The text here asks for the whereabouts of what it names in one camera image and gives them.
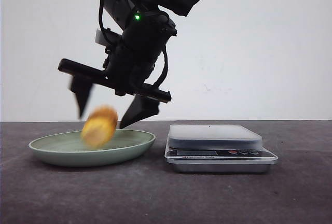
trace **silver scale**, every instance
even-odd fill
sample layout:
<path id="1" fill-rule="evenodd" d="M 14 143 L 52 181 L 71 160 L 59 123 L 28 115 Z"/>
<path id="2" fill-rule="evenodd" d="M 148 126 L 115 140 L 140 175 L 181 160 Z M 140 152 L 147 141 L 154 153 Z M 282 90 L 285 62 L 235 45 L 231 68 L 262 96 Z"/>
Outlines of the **silver scale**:
<path id="1" fill-rule="evenodd" d="M 178 172 L 263 173 L 278 157 L 241 125 L 171 125 L 166 161 Z"/>

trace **light green ceramic plate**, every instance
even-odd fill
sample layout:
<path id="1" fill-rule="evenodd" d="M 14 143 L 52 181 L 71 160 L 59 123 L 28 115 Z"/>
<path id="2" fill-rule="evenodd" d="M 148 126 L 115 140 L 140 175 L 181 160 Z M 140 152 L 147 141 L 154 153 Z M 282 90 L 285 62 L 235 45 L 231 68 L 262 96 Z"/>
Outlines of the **light green ceramic plate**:
<path id="1" fill-rule="evenodd" d="M 80 138 L 81 132 L 68 132 L 36 139 L 29 143 L 34 155 L 43 162 L 60 166 L 99 166 L 136 158 L 154 143 L 152 133 L 116 130 L 112 140 L 95 150 Z"/>

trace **food item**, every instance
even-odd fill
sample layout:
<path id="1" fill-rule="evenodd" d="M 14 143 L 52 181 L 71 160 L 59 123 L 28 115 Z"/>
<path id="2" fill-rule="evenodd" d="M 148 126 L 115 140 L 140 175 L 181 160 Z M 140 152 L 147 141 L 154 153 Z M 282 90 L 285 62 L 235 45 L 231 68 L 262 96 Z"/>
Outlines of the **food item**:
<path id="1" fill-rule="evenodd" d="M 118 115 L 114 108 L 98 107 L 89 115 L 82 129 L 81 138 L 92 148 L 101 147 L 113 137 L 117 121 Z"/>

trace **dark gray tabletop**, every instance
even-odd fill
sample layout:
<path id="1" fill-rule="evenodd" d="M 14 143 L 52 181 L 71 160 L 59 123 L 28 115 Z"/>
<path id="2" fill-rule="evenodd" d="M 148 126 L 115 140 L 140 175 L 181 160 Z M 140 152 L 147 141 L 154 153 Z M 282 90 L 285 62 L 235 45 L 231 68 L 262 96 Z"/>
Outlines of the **dark gray tabletop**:
<path id="1" fill-rule="evenodd" d="M 267 174 L 179 174 L 164 160 L 169 125 L 232 123 L 279 156 Z M 121 164 L 65 168 L 36 160 L 28 143 L 83 123 L 1 124 L 5 223 L 332 223 L 332 121 L 153 121 L 157 139 Z"/>

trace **white backdrop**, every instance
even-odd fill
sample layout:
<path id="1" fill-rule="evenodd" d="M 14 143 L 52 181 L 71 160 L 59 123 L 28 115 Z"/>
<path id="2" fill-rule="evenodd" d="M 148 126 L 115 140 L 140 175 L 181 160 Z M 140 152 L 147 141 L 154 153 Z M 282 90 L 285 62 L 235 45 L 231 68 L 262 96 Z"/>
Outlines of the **white backdrop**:
<path id="1" fill-rule="evenodd" d="M 1 1 L 2 121 L 77 120 L 70 76 L 57 66 L 101 68 L 99 0 Z M 149 120 L 332 119 L 331 0 L 202 0 L 186 18 L 168 12 L 178 36 L 162 89 L 173 99 Z M 96 86 L 86 115 L 111 104 L 121 118 L 132 99 Z"/>

